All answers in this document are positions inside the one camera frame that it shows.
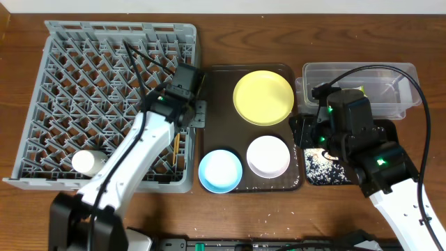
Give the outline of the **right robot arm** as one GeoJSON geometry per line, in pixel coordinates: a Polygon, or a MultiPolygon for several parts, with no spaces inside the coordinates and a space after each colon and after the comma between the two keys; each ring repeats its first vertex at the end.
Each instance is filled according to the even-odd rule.
{"type": "Polygon", "coordinates": [[[387,122],[375,120],[363,92],[329,94],[328,117],[299,114],[289,119],[295,144],[323,149],[337,159],[348,180],[360,187],[405,250],[444,250],[445,228],[433,212],[417,169],[387,122]]]}

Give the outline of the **yellow round plate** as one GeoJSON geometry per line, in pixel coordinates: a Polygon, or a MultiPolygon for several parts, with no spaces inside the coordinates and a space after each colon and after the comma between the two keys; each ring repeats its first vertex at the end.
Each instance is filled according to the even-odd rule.
{"type": "Polygon", "coordinates": [[[256,70],[237,82],[233,90],[233,104],[247,122],[257,126],[273,126],[292,112],[293,89],[278,73],[256,70]]]}

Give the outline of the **light blue bowl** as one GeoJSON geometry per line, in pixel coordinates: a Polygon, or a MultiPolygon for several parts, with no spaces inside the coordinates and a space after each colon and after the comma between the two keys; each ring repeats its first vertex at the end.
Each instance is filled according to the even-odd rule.
{"type": "Polygon", "coordinates": [[[243,176],[243,166],[234,153],[218,149],[207,153],[199,163],[199,181],[209,192],[225,194],[234,190],[243,176]]]}

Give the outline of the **white round bowl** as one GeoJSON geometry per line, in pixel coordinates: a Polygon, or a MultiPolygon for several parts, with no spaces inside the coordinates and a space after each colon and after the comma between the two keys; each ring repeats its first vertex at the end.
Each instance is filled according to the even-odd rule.
{"type": "Polygon", "coordinates": [[[261,178],[277,178],[289,167],[288,146],[271,135],[256,138],[247,148],[247,164],[261,178]]]}

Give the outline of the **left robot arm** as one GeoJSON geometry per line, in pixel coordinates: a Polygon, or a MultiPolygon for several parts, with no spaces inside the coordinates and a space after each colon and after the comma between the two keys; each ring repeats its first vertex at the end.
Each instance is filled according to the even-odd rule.
{"type": "Polygon", "coordinates": [[[150,250],[150,237],[123,226],[149,167],[184,127],[205,125],[204,100],[152,92],[104,167],[76,195],[59,193],[49,210],[49,250],[150,250]]]}

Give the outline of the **white cup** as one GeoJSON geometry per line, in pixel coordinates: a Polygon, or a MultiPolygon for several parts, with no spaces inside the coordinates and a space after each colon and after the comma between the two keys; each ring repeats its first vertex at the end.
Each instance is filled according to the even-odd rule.
{"type": "Polygon", "coordinates": [[[95,176],[108,161],[108,156],[102,151],[81,150],[72,157],[72,168],[83,175],[95,176]]]}

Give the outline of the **wooden chopstick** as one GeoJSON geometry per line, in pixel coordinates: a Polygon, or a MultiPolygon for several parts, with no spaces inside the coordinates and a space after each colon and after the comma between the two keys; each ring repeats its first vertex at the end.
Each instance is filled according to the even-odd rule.
{"type": "Polygon", "coordinates": [[[178,154],[180,148],[180,133],[175,137],[175,154],[178,154]]]}
{"type": "Polygon", "coordinates": [[[173,149],[173,164],[176,164],[176,156],[177,154],[175,154],[175,138],[174,138],[174,149],[173,149]]]}

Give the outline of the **green orange snack wrapper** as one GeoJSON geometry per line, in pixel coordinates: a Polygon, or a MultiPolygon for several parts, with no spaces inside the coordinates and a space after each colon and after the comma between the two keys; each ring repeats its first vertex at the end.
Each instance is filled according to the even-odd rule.
{"type": "Polygon", "coordinates": [[[354,89],[357,89],[357,90],[361,91],[363,93],[364,97],[367,97],[367,95],[365,94],[363,86],[355,87],[354,89]]]}

